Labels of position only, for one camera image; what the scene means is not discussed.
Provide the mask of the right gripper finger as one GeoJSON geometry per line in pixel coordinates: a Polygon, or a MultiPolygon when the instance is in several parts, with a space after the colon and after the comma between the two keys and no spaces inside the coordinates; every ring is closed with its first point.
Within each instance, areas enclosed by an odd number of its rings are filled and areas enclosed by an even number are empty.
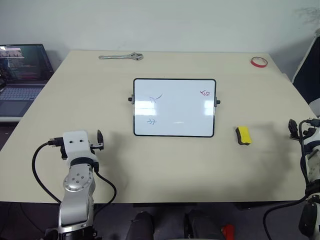
{"type": "Polygon", "coordinates": [[[298,139],[299,134],[298,134],[298,125],[295,120],[290,119],[288,122],[288,129],[290,132],[290,138],[291,139],[298,139]]]}

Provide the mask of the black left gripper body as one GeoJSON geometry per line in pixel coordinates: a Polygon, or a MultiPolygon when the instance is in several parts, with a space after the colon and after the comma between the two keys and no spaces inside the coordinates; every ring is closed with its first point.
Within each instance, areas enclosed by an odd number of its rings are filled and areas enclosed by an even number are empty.
{"type": "Polygon", "coordinates": [[[97,160],[95,150],[103,150],[104,145],[91,144],[89,141],[67,141],[60,147],[63,160],[74,160],[77,158],[89,158],[97,160]]]}

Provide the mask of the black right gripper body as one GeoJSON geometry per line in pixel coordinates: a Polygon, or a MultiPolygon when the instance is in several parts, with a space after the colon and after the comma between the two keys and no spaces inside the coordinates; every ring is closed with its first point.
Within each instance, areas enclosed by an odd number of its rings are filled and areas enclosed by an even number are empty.
{"type": "Polygon", "coordinates": [[[299,141],[303,141],[306,138],[311,137],[316,132],[316,128],[315,127],[309,127],[307,130],[303,130],[303,128],[302,128],[303,124],[311,125],[311,120],[310,119],[306,119],[306,120],[301,121],[298,124],[298,140],[299,141]]]}

